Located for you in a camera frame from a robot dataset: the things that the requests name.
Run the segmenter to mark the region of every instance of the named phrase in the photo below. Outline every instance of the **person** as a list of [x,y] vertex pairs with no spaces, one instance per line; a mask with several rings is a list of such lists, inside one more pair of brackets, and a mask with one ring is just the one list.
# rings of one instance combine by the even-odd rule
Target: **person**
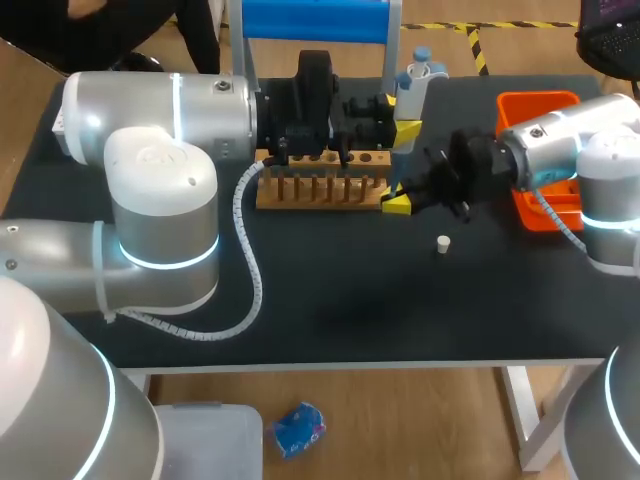
[[208,0],[0,0],[0,37],[67,72],[107,70],[172,15],[199,73],[220,73]]

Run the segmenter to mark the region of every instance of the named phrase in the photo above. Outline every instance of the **wooden test tube rack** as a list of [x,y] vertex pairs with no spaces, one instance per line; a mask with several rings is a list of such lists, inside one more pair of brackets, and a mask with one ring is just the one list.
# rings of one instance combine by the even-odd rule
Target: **wooden test tube rack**
[[[256,208],[270,210],[380,210],[391,169],[388,151],[353,151],[342,170],[338,155],[289,157],[287,167],[266,168],[258,183]],[[256,152],[256,161],[269,156]]]

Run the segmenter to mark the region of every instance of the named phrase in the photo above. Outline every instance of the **cable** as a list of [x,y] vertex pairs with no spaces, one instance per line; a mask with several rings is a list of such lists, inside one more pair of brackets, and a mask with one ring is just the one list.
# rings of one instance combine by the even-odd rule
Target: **cable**
[[542,209],[551,217],[553,223],[556,224],[558,229],[564,233],[565,237],[567,237],[571,243],[573,243],[576,247],[578,247],[582,252],[587,253],[587,246],[584,244],[582,240],[574,235],[574,233],[565,225],[562,219],[558,216],[558,214],[553,210],[553,207],[549,205],[549,202],[542,196],[540,190],[534,190],[533,195],[538,200],[538,203],[542,207]]
[[242,197],[244,196],[244,191],[246,190],[247,185],[249,185],[251,179],[264,170],[264,168],[265,164],[263,162],[256,162],[251,165],[251,167],[249,167],[240,177],[233,194],[233,224],[236,228],[238,240],[240,241],[240,247],[242,247],[242,252],[247,260],[247,266],[249,267],[249,273],[251,274],[251,281],[253,282],[253,302],[251,304],[251,309],[240,323],[228,328],[227,330],[221,330],[218,332],[198,332],[178,327],[172,323],[165,322],[164,320],[160,320],[159,318],[155,318],[151,315],[137,312],[135,310],[124,308],[117,310],[116,313],[142,322],[145,325],[158,330],[162,330],[170,335],[198,342],[216,342],[219,340],[226,340],[228,338],[235,337],[249,328],[260,312],[263,291],[262,277],[260,276],[258,263],[253,255],[249,237],[247,237],[247,232],[244,228],[244,220],[242,218]]

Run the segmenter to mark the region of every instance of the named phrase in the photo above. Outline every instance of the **screw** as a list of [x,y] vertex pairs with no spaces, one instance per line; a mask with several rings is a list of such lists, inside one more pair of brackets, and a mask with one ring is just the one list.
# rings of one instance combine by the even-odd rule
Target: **screw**
[[231,83],[227,82],[226,80],[218,80],[213,84],[213,86],[216,88],[216,90],[226,92],[231,88]]

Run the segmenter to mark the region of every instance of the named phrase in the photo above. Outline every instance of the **metal table frame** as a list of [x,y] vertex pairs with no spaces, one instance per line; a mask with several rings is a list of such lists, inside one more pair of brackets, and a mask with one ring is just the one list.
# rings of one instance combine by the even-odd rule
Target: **metal table frame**
[[[181,368],[124,369],[124,373],[145,393],[149,391],[151,375],[288,372],[317,370],[367,370],[393,368],[500,368],[509,409],[518,437],[518,458],[523,472],[543,471],[560,452],[564,413],[569,401],[582,382],[603,359],[531,360],[531,361],[469,361],[469,362],[345,362],[316,364],[222,365]],[[527,366],[567,366],[561,384],[552,397],[544,416],[538,408],[527,374]]]

